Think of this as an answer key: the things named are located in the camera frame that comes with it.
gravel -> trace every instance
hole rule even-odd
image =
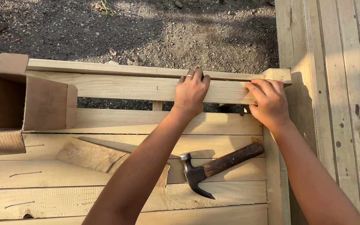
[[[182,7],[172,0],[113,2],[119,15],[106,18],[96,0],[0,0],[0,27],[8,25],[0,53],[127,65],[133,50],[143,66],[251,74],[279,66],[275,10],[266,0],[179,0]],[[165,102],[164,110],[171,105]],[[79,98],[78,107],[152,110],[152,103]],[[242,112],[217,104],[204,110]]]

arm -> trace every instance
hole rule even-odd
[[[113,174],[83,224],[135,224],[167,159],[188,123],[204,106],[209,75],[189,70],[176,87],[174,106],[157,128]]]
[[[272,132],[280,148],[288,179],[308,223],[360,225],[357,209],[291,122],[283,82],[253,79],[245,86],[259,104],[250,105],[252,115]]]

hand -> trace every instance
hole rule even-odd
[[[252,115],[269,130],[291,123],[283,80],[253,79],[252,82],[246,82],[245,87],[258,101],[258,105],[250,105]]]
[[[210,76],[205,75],[201,68],[187,72],[188,77],[180,77],[176,87],[172,111],[179,111],[193,119],[204,110],[204,100],[210,84]]]

wooden handle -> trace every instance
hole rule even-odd
[[[242,149],[224,155],[203,165],[205,176],[210,177],[243,161],[249,160],[262,154],[265,150],[259,142],[254,142]]]

pebble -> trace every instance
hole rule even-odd
[[[183,5],[179,1],[176,1],[175,4],[178,8],[183,8]]]

